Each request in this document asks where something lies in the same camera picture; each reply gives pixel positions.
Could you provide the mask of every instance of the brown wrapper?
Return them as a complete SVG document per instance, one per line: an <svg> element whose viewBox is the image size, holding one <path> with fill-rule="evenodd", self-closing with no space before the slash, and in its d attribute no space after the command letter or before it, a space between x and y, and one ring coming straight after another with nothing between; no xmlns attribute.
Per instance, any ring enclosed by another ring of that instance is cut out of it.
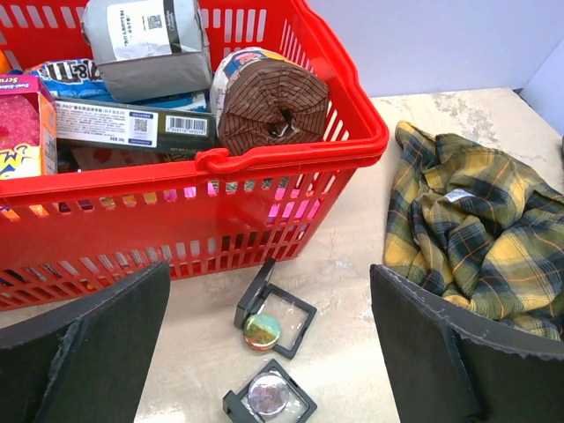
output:
<svg viewBox="0 0 564 423"><path fill-rule="evenodd" d="M298 65L274 59L251 63L230 81L219 142L233 155L262 145L322 139L329 87Z"/></svg>

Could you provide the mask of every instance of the candy box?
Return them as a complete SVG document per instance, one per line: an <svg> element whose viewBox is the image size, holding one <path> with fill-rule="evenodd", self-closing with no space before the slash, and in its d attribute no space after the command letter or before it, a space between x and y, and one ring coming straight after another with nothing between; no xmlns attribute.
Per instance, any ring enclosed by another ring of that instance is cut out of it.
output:
<svg viewBox="0 0 564 423"><path fill-rule="evenodd" d="M56 111L51 94L31 75L0 75L0 181L56 173ZM42 214L41 206L32 206ZM0 207L0 213L15 217Z"/></svg>

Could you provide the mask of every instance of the silver coin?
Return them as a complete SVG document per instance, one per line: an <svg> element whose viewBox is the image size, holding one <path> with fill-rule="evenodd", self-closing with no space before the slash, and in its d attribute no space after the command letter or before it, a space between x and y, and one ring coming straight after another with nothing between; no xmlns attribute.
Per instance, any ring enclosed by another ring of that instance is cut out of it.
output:
<svg viewBox="0 0 564 423"><path fill-rule="evenodd" d="M249 405L264 419L274 419L286 408L290 388L286 381L273 372L261 373L249 386Z"/></svg>

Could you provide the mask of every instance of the plaid cloth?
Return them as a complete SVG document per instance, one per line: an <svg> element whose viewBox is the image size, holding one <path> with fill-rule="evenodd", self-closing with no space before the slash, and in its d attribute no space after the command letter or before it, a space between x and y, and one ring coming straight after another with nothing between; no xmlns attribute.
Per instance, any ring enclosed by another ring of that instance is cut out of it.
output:
<svg viewBox="0 0 564 423"><path fill-rule="evenodd" d="M477 314L560 340L564 196L508 154L458 135L400 122L396 140L385 265Z"/></svg>

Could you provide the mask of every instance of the coin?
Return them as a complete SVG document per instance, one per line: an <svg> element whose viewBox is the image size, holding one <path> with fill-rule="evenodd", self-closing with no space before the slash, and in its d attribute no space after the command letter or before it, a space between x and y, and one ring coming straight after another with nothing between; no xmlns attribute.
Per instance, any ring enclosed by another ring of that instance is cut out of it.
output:
<svg viewBox="0 0 564 423"><path fill-rule="evenodd" d="M258 351L270 350L280 339L280 324L271 315L251 315L243 327L245 341Z"/></svg>
<svg viewBox="0 0 564 423"><path fill-rule="evenodd" d="M285 410L289 399L290 388L276 373L262 373L249 385L249 405L264 419L279 416Z"/></svg>

